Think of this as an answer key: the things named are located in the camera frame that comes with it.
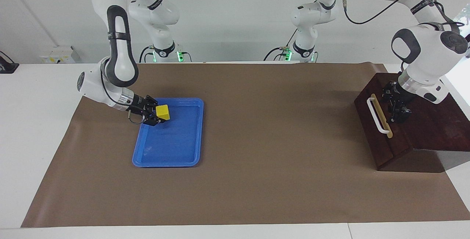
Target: wooden drawer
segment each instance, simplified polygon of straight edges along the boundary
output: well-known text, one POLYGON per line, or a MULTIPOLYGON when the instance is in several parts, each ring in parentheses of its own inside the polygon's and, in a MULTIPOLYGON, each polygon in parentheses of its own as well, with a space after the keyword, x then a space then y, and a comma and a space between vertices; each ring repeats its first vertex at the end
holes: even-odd
POLYGON ((354 101, 377 170, 439 173, 470 161, 470 122, 451 95, 439 105, 417 97, 406 122, 389 123, 391 139, 377 130, 366 101, 375 94, 389 120, 382 88, 397 79, 377 73, 354 101))

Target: black cable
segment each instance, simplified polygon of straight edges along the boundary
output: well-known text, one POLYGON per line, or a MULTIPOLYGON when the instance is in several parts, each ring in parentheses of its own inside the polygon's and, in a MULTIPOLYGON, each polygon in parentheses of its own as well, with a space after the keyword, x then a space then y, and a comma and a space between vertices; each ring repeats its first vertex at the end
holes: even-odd
POLYGON ((134 122, 134 121, 131 119, 131 115, 128 115, 127 119, 128 119, 132 124, 134 124, 134 125, 141 125, 141 124, 143 124, 144 121, 145 121, 145 118, 144 118, 143 115, 142 115, 142 122, 134 122))
POLYGON ((282 57, 282 55, 283 55, 283 54, 276 55, 276 56, 274 57, 274 60, 273 60, 273 61, 275 61, 277 57, 279 57, 279 61, 280 61, 280 60, 281 60, 281 57, 282 57))
POLYGON ((11 63, 15 63, 13 59, 11 59, 7 54, 5 54, 4 52, 0 51, 0 53, 2 53, 3 55, 5 55, 10 61, 11 63))
POLYGON ((147 54, 144 56, 144 63, 147 62, 147 56, 148 56, 148 55, 153 55, 153 53, 147 53, 147 54))
POLYGON ((272 52, 274 52, 275 50, 281 50, 280 47, 277 47, 277 48, 274 48, 273 50, 269 51, 269 53, 267 53, 267 55, 265 56, 265 59, 263 59, 263 61, 265 61, 267 59, 267 57, 272 54, 272 52))
POLYGON ((292 41, 292 38, 294 38, 294 35, 297 31, 298 31, 298 29, 295 29, 294 33, 292 34, 292 36, 289 39, 289 42, 287 42, 287 45, 286 45, 287 47, 289 47, 289 43, 292 41))
POLYGON ((391 3, 391 4, 388 5, 386 8, 384 8, 381 12, 377 13, 377 14, 376 14, 375 16, 373 16, 372 18, 368 19, 367 21, 363 21, 363 22, 355 22, 355 21, 351 20, 351 18, 349 18, 348 12, 347 12, 346 1, 344 1, 344 3, 343 3, 343 5, 344 5, 344 6, 343 6, 343 8, 344 8, 344 14, 346 15, 346 18, 347 18, 350 22, 352 22, 352 23, 354 23, 354 24, 357 24, 357 25, 361 25, 361 24, 368 23, 368 22, 370 22, 371 20, 377 18, 377 17, 378 17, 379 15, 381 15, 383 12, 385 12, 386 10, 388 10, 391 6, 395 5, 398 1, 400 1, 400 0, 395 0, 393 3, 391 3))
POLYGON ((454 22, 454 21, 452 21, 452 22, 445 22, 445 23, 441 23, 441 24, 442 24, 442 25, 447 25, 447 24, 448 24, 448 25, 451 25, 451 24, 455 24, 455 25, 457 25, 457 27, 463 27, 463 26, 465 26, 465 23, 462 23, 462 22, 454 22))
POLYGON ((144 50, 142 50, 141 57, 139 57, 139 63, 142 63, 142 57, 144 56, 144 53, 147 51, 147 49, 150 49, 149 46, 146 46, 144 50))
POLYGON ((442 12, 445 13, 445 11, 444 11, 444 5, 442 5, 442 3, 438 3, 437 1, 436 1, 435 3, 436 3, 436 5, 439 5, 439 7, 441 8, 442 12))
POLYGON ((193 62, 193 58, 191 57, 191 54, 188 53, 188 52, 182 52, 183 55, 189 55, 189 59, 191 60, 191 62, 193 62))

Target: black device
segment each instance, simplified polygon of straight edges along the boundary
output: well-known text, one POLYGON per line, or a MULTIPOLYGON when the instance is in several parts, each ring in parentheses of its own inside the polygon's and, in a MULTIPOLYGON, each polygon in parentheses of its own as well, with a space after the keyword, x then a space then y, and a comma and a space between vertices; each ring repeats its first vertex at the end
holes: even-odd
POLYGON ((9 63, 0 55, 0 74, 13 74, 20 64, 9 63))
POLYGON ((391 81, 383 87, 382 100, 388 102, 388 112, 391 113, 388 122, 405 122, 412 113, 406 105, 415 97, 416 95, 402 89, 396 81, 391 81))
POLYGON ((147 95, 145 98, 134 94, 134 100, 132 101, 129 108, 126 110, 129 113, 128 119, 130 120, 130 114, 141 115, 143 124, 155 126, 159 123, 164 123, 166 120, 158 117, 156 115, 156 107, 158 106, 158 102, 147 95))

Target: yellow cube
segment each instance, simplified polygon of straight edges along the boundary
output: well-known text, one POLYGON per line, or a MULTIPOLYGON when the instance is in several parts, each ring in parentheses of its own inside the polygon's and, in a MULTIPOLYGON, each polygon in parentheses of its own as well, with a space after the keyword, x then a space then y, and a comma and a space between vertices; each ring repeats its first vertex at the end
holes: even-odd
POLYGON ((170 120, 168 105, 160 105, 155 108, 156 116, 163 120, 170 120))

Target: white wall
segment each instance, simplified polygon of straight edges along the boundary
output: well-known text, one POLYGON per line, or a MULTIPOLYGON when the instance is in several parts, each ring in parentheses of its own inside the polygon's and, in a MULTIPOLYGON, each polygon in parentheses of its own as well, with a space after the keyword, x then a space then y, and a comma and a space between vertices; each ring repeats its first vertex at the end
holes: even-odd
MULTIPOLYGON (((174 38, 196 61, 262 60, 271 49, 285 45, 294 31, 290 12, 312 0, 171 0, 181 20, 171 26, 174 38)), ((470 0, 439 0, 453 18, 470 0)), ((355 20, 364 20, 389 3, 348 0, 355 20)), ((406 7, 396 5, 366 25, 344 18, 319 25, 320 61, 399 63, 390 51, 394 33, 415 25, 406 7)), ((109 54, 106 28, 91 0, 0 0, 0 50, 20 63, 38 63, 40 51, 72 45, 86 63, 109 54)), ((131 20, 134 56, 151 44, 145 30, 131 20)))

